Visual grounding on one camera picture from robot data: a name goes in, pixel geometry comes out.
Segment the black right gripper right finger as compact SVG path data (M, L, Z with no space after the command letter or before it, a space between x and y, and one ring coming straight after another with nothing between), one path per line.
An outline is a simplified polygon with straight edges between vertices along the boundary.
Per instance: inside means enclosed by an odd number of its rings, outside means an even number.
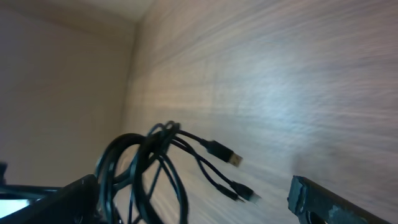
M301 224L389 224L306 177L293 176L287 201Z

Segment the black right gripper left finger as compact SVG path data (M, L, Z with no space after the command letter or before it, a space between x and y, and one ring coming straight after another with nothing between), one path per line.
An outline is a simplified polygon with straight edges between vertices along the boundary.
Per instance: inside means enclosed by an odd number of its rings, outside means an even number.
M64 187L2 185L1 198L36 201L1 218L1 224L98 223L99 184L93 174Z

